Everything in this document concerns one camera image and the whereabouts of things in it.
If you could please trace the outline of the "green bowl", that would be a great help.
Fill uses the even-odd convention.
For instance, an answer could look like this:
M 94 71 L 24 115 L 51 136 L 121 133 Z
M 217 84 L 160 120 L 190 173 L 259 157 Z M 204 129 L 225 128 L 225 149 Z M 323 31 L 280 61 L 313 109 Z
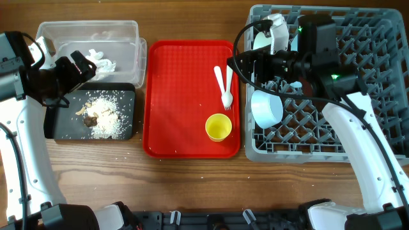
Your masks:
M 260 48 L 269 46 L 271 45 L 271 42 L 272 42 L 271 36 L 266 36 L 264 32 L 259 32 L 254 39 L 252 49 L 256 50 L 256 49 L 260 49 Z

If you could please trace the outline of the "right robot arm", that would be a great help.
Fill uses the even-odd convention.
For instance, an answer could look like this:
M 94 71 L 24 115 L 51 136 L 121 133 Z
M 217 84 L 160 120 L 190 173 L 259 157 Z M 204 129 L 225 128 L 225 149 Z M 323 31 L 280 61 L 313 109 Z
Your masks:
M 359 182 L 362 210 L 320 199 L 299 207 L 300 229 L 407 229 L 408 176 L 386 140 L 371 105 L 367 85 L 354 65 L 342 64 L 336 23 L 325 14 L 298 19 L 298 49 L 263 47 L 234 52 L 227 61 L 245 83 L 281 77 L 310 85 L 310 99 L 323 102 Z

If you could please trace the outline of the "light blue plate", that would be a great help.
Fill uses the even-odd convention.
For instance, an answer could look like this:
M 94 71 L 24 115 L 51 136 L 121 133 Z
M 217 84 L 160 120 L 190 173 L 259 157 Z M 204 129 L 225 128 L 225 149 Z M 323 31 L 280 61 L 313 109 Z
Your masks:
M 295 35 L 294 38 L 291 40 L 290 42 L 290 51 L 298 51 L 298 35 Z M 290 86 L 292 88 L 301 88 L 302 87 L 302 83 L 299 81 L 295 81 L 290 83 Z

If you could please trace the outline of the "white plastic spoon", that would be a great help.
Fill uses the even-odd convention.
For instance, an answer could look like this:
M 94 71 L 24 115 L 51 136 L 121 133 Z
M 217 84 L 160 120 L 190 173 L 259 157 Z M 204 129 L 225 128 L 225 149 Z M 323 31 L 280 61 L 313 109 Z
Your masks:
M 223 95 L 223 93 L 226 90 L 226 85 L 224 85 L 224 82 L 223 82 L 222 70 L 219 66 L 214 66 L 213 71 L 217 79 L 217 83 L 219 85 L 220 92 Z

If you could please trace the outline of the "white plastic fork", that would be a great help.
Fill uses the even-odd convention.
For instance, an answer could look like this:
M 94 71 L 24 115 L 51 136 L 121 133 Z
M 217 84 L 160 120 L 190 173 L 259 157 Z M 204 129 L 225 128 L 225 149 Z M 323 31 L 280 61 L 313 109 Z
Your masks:
M 233 70 L 227 66 L 226 67 L 226 90 L 222 95 L 222 103 L 225 110 L 230 110 L 231 104 L 233 103 L 233 95 L 231 94 L 231 83 L 233 79 Z

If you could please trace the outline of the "yellow cup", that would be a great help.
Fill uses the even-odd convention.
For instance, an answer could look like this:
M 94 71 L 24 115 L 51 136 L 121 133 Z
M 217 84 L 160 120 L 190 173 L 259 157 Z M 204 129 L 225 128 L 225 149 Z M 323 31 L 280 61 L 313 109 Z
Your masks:
M 212 114 L 205 123 L 205 131 L 214 142 L 223 141 L 232 131 L 231 120 L 221 113 Z

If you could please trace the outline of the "light blue bowl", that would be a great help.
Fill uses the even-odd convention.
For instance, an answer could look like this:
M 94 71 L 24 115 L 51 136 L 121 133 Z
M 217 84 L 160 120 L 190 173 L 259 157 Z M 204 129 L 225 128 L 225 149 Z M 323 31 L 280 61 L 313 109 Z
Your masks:
M 251 96 L 251 111 L 256 124 L 263 129 L 280 123 L 284 113 L 279 96 L 260 90 L 256 90 Z

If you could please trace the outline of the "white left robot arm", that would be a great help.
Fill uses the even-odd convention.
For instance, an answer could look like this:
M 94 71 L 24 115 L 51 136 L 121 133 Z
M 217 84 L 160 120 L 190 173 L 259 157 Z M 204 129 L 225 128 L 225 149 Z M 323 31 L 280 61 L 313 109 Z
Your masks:
M 54 177 L 43 131 L 44 108 L 67 108 L 66 95 L 95 76 L 79 51 L 46 66 L 47 49 L 20 31 L 1 33 L 1 159 L 8 229 L 142 229 L 122 202 L 99 210 L 68 204 Z

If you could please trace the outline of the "rice and food scraps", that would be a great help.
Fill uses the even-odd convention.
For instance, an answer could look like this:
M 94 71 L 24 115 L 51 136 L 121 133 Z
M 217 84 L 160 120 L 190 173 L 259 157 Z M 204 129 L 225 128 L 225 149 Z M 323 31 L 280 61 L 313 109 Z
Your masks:
M 134 92 L 125 90 L 78 90 L 69 95 L 66 136 L 76 139 L 129 139 L 132 134 Z

